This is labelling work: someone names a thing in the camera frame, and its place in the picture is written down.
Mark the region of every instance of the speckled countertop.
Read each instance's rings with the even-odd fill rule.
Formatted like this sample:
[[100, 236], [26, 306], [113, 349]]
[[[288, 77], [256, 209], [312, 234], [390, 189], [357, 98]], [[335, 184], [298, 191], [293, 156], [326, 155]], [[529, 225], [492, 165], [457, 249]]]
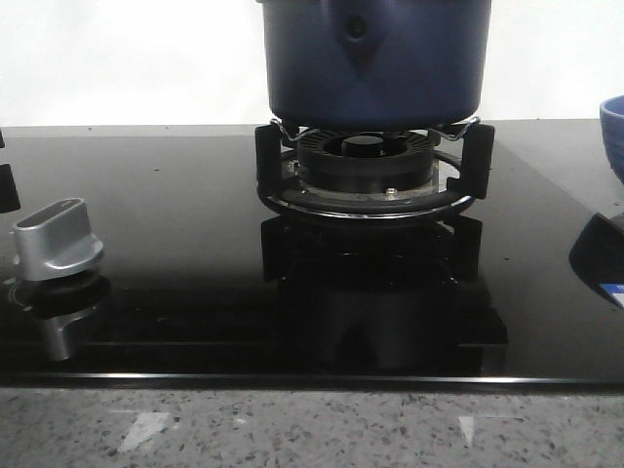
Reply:
[[621, 467], [624, 397], [0, 390], [0, 466]]

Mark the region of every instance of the gas burner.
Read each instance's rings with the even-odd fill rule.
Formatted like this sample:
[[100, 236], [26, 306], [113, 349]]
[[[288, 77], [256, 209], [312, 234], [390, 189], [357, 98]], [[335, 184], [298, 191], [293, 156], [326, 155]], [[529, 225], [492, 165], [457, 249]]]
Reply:
[[[440, 135], [463, 138], [461, 159], [435, 149]], [[297, 217], [442, 218], [486, 197], [493, 135], [493, 127], [476, 121], [427, 135], [299, 134], [298, 128], [272, 122], [255, 131], [258, 195], [275, 212]]]

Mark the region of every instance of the burner cap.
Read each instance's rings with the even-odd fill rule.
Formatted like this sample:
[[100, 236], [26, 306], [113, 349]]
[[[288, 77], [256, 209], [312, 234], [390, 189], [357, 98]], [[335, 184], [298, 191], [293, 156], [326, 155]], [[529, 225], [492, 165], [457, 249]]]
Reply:
[[398, 134], [320, 131], [298, 143], [304, 182], [347, 193], [409, 190], [431, 178], [433, 143], [413, 132]]
[[383, 150], [383, 138], [373, 135], [355, 135], [342, 141], [342, 155], [349, 158], [378, 158]]

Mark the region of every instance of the black glass cooktop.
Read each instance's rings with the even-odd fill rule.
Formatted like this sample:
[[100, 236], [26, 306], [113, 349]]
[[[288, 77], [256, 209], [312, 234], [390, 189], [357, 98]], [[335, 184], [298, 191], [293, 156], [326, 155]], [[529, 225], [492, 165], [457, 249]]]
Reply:
[[[624, 236], [501, 145], [462, 215], [366, 228], [263, 207], [251, 133], [6, 143], [3, 384], [624, 388]], [[11, 226], [70, 197], [98, 269], [17, 279]]]

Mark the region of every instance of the blue pot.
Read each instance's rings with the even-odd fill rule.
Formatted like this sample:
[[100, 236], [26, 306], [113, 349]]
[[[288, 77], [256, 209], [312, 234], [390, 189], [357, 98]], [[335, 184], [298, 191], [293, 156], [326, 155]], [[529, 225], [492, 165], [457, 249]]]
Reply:
[[624, 96], [614, 97], [601, 104], [601, 125], [608, 162], [624, 182]]
[[269, 102], [325, 129], [409, 130], [479, 106], [490, 0], [258, 0]]

